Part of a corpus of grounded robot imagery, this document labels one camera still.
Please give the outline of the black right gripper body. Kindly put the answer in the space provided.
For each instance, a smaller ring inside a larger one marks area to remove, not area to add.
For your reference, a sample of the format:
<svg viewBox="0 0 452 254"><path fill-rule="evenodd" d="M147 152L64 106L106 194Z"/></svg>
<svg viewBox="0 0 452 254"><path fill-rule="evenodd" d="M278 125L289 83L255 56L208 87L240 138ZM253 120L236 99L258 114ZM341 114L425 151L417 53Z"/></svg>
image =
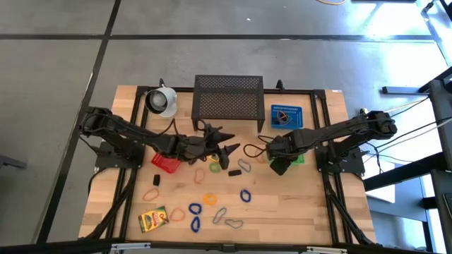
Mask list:
<svg viewBox="0 0 452 254"><path fill-rule="evenodd" d="M267 144L267 157L271 169L282 176L289 166L304 153L302 131L292 131L283 136L278 135Z"/></svg>

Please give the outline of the silver aluminium bracket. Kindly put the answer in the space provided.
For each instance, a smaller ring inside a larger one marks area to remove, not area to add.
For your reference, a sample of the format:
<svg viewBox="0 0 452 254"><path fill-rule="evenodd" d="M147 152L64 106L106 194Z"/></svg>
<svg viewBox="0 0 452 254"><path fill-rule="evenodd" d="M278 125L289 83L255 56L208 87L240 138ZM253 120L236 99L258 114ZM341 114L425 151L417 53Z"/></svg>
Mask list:
<svg viewBox="0 0 452 254"><path fill-rule="evenodd" d="M307 252L317 254L348 254L346 249L321 246L307 246Z"/></svg>
<svg viewBox="0 0 452 254"><path fill-rule="evenodd" d="M151 248L151 243L114 243L110 250L114 252L121 252L125 250L140 250Z"/></svg>

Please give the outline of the red plastic basket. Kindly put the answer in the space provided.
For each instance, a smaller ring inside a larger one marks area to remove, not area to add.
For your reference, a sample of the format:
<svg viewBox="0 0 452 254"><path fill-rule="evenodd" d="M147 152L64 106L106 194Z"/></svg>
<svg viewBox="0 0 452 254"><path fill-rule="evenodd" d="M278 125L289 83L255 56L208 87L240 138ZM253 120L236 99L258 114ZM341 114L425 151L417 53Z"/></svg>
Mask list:
<svg viewBox="0 0 452 254"><path fill-rule="evenodd" d="M151 159L151 163L168 174L173 174L181 164L178 159L166 158L158 153Z"/></svg>

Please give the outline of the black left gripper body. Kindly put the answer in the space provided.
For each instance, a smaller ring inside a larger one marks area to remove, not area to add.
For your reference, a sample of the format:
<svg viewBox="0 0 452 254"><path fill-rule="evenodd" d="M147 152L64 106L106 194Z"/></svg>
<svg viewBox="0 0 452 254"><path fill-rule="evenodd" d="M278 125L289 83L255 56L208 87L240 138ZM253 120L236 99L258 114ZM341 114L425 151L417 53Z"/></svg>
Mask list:
<svg viewBox="0 0 452 254"><path fill-rule="evenodd" d="M228 155L222 155L220 152L220 143L213 141L213 131L216 128L222 129L222 127L214 127L209 123L203 123L203 136L183 136L180 141L182 142L182 151L178 152L181 157L181 161L194 161L197 159L205 159L209 155L217 154L220 158L220 166L222 169L227 169L229 166Z"/></svg>

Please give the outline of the crayon box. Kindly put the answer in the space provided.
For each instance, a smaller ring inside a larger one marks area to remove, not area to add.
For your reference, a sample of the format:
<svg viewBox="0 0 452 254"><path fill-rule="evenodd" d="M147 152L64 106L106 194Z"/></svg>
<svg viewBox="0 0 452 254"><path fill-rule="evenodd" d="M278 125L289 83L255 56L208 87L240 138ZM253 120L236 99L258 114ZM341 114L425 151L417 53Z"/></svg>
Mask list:
<svg viewBox="0 0 452 254"><path fill-rule="evenodd" d="M157 229L169 222L165 206L155 208L138 216L138 223L142 233Z"/></svg>

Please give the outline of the green plastic basket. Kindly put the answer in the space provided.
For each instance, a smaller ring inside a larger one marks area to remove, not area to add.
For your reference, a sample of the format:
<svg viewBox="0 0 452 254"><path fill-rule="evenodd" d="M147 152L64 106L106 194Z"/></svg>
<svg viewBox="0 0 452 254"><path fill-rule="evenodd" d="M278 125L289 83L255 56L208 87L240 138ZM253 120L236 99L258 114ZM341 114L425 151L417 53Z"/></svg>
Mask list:
<svg viewBox="0 0 452 254"><path fill-rule="evenodd" d="M267 156L269 160L277 161L280 164L292 165L304 163L304 155L296 154L284 142L271 142L267 146Z"/></svg>

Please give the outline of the black mesh riser shelf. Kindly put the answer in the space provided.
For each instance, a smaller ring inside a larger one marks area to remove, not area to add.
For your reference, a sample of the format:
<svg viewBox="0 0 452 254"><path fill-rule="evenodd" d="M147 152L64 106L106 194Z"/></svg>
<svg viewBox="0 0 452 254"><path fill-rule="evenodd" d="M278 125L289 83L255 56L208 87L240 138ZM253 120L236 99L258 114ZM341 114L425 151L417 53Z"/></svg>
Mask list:
<svg viewBox="0 0 452 254"><path fill-rule="evenodd" d="M191 120L198 130L201 119L250 120L263 129L263 78L256 75L196 75Z"/></svg>

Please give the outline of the blue plastic basket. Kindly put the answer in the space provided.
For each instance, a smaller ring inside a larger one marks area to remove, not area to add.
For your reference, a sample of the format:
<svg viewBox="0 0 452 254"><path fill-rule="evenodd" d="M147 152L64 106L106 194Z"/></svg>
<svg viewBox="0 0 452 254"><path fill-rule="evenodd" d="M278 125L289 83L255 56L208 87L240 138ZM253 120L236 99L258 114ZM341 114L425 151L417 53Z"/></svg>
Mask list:
<svg viewBox="0 0 452 254"><path fill-rule="evenodd" d="M303 128L303 112L301 107L272 104L270 125L275 129L296 130ZM278 120L278 113L285 112L289 116L289 121L286 124L281 124Z"/></svg>

